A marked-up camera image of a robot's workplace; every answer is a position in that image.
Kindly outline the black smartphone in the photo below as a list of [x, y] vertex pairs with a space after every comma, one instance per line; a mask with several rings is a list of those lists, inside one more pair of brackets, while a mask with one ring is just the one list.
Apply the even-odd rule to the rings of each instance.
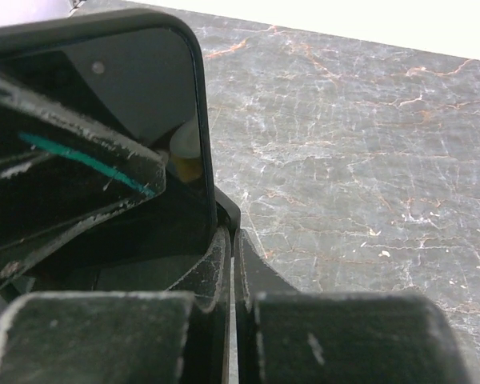
[[137, 9], [0, 27], [0, 72], [166, 163], [162, 194], [73, 238], [4, 287], [23, 275], [59, 284], [80, 269], [205, 253], [218, 221], [206, 90], [201, 49], [183, 21]]

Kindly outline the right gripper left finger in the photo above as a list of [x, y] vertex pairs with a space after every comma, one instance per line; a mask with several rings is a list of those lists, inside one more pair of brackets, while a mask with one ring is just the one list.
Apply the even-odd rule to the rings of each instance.
[[163, 291], [44, 291], [0, 317], [0, 383], [226, 383], [231, 239]]

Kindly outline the black phone stand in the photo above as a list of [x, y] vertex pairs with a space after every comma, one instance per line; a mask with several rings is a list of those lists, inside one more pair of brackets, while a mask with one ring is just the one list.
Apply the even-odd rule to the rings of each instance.
[[214, 188], [214, 196], [217, 207], [218, 225], [227, 228], [231, 241], [241, 227], [241, 210], [238, 205], [231, 200], [218, 187]]

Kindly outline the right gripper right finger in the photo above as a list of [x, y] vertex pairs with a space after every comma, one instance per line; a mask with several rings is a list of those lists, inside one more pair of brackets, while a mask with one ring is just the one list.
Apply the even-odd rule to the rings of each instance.
[[444, 313], [411, 292], [307, 294], [234, 240], [242, 383], [469, 383]]

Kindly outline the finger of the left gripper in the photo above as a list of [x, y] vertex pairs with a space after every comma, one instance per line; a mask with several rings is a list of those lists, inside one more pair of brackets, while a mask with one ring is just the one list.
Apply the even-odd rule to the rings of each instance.
[[159, 153], [0, 72], [0, 289], [165, 190]]

